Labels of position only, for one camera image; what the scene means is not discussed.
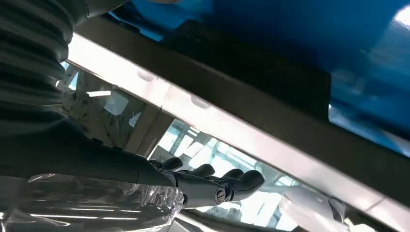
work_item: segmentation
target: window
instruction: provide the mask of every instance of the window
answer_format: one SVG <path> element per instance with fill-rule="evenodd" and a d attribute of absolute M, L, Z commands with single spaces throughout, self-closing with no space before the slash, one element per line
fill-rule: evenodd
<path fill-rule="evenodd" d="M 67 62 L 60 110 L 80 123 L 84 134 L 106 145 L 125 147 L 146 103 Z"/>
<path fill-rule="evenodd" d="M 193 170 L 209 163 L 215 169 L 214 176 L 221 177 L 229 170 L 239 168 L 244 172 L 258 170 L 265 177 L 265 184 L 245 200 L 197 210 L 215 217 L 262 227 L 284 231 L 296 228 L 297 224 L 279 210 L 282 192 L 299 184 L 291 177 L 179 120 L 173 121 L 153 151 L 151 159 L 165 161 L 174 156 L 182 160 L 184 170 Z"/>

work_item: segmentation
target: clear plastic film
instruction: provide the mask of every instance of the clear plastic film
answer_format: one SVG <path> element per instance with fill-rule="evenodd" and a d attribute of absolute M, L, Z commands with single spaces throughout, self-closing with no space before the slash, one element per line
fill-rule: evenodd
<path fill-rule="evenodd" d="M 0 183 L 2 231 L 156 232 L 183 204 L 174 187 L 60 174 L 2 176 Z"/>

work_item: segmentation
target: silver metal frame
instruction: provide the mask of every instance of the silver metal frame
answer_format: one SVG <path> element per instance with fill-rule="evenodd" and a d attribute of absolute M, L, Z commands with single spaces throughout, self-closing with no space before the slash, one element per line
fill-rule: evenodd
<path fill-rule="evenodd" d="M 410 230 L 405 157 L 104 18 L 77 33 L 70 61 L 396 230 Z"/>

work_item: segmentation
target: bolt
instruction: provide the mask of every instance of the bolt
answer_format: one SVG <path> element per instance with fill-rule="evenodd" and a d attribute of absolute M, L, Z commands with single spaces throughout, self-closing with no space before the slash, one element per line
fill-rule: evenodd
<path fill-rule="evenodd" d="M 223 188 L 219 188 L 215 193 L 215 201 L 216 203 L 220 204 L 225 200 L 225 190 Z"/>
<path fill-rule="evenodd" d="M 176 195 L 176 201 L 181 202 L 184 199 L 184 195 L 182 193 L 177 193 Z"/>

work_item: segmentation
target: white surface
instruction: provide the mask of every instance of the white surface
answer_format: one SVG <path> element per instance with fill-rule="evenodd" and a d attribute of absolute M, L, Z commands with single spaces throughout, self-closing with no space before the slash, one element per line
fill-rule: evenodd
<path fill-rule="evenodd" d="M 311 232 L 348 232 L 333 219 L 328 199 L 305 188 L 290 188 L 280 201 L 280 210 L 300 227 Z"/>
<path fill-rule="evenodd" d="M 287 214 L 282 213 L 275 229 L 283 231 L 293 231 L 297 227 L 297 223 Z"/>
<path fill-rule="evenodd" d="M 350 232 L 376 232 L 373 228 L 365 224 L 350 227 Z"/>

